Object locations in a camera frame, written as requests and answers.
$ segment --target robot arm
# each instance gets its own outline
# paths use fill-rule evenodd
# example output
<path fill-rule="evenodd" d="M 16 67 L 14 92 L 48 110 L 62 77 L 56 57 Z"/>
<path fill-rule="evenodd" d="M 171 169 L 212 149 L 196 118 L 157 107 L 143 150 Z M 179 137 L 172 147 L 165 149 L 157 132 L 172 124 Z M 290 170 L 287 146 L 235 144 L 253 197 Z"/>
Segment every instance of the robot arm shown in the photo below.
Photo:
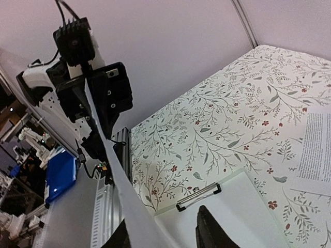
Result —
<path fill-rule="evenodd" d="M 40 167 L 43 168 L 48 163 L 50 156 L 50 151 L 42 144 L 45 143 L 43 137 L 30 128 L 23 128 L 19 134 L 19 139 L 27 141 L 36 150 L 36 156 L 41 160 Z"/>
<path fill-rule="evenodd" d="M 119 114 L 132 108 L 132 91 L 125 67 L 120 62 L 104 65 L 87 18 L 64 23 L 53 37 L 61 57 L 51 63 L 31 64 L 17 76 L 18 83 L 32 106 L 61 120 L 88 155 L 106 162 L 110 171 L 85 95 L 85 80 L 102 130 L 106 138 L 111 139 Z"/>

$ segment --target table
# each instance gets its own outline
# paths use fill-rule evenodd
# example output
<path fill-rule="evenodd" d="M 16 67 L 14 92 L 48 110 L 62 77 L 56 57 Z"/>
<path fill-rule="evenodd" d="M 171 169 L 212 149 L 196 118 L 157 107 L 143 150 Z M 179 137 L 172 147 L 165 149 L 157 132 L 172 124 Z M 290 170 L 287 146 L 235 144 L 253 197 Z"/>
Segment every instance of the table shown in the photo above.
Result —
<path fill-rule="evenodd" d="M 290 189 L 330 103 L 331 62 L 259 46 L 132 129 L 134 188 L 153 213 L 243 167 L 293 247 L 331 247 L 331 196 Z"/>

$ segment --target white paper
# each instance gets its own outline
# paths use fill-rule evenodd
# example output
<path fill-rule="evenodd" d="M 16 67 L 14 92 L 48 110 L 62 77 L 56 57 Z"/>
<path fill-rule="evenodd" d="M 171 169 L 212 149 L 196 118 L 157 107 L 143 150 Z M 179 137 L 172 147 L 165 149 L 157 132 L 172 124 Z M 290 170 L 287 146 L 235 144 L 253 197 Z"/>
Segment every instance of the white paper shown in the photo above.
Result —
<path fill-rule="evenodd" d="M 174 207 L 155 216 L 174 247 L 197 247 L 195 227 L 201 205 L 207 207 L 227 235 L 241 248 L 289 247 L 245 172 L 221 183 L 221 188 L 221 193 L 212 194 L 183 212 L 178 212 Z"/>
<path fill-rule="evenodd" d="M 99 134 L 106 149 L 107 158 L 113 173 L 113 179 L 118 189 L 119 200 L 123 208 L 131 247 L 171 248 L 169 241 L 161 232 L 125 175 L 113 149 L 114 143 L 107 140 L 104 136 L 87 82 L 85 82 L 85 93 L 91 107 L 92 116 L 97 124 Z"/>
<path fill-rule="evenodd" d="M 304 148 L 292 189 L 331 195 L 331 110 L 309 107 Z"/>

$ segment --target white paper strip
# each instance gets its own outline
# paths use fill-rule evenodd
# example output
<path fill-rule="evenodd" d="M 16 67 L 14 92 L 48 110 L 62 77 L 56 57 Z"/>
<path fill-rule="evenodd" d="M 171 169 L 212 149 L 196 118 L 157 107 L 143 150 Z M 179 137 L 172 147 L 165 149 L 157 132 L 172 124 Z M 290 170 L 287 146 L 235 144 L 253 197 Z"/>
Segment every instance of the white paper strip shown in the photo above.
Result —
<path fill-rule="evenodd" d="M 114 143 L 107 140 L 104 136 L 87 81 L 85 81 L 85 93 L 91 107 L 92 117 L 96 122 L 99 134 L 106 149 L 108 161 L 113 173 L 113 179 L 119 192 L 119 200 L 121 201 L 121 206 L 123 208 L 131 247 L 171 248 L 167 238 L 142 204 L 129 179 L 125 175 L 113 149 Z"/>

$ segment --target black bracket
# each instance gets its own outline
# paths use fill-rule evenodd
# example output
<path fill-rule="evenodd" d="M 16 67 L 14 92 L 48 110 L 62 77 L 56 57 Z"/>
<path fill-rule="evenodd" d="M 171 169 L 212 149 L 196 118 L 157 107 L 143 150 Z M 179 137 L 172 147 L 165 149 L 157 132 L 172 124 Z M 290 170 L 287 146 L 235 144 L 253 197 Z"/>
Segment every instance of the black bracket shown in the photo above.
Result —
<path fill-rule="evenodd" d="M 182 212 L 186 209 L 186 207 L 180 207 L 179 203 L 176 204 L 176 208 L 177 208 L 178 212 Z"/>
<path fill-rule="evenodd" d="M 216 183 L 216 187 L 217 187 L 217 190 L 215 190 L 213 192 L 214 195 L 222 192 L 221 185 L 219 185 L 219 183 Z"/>

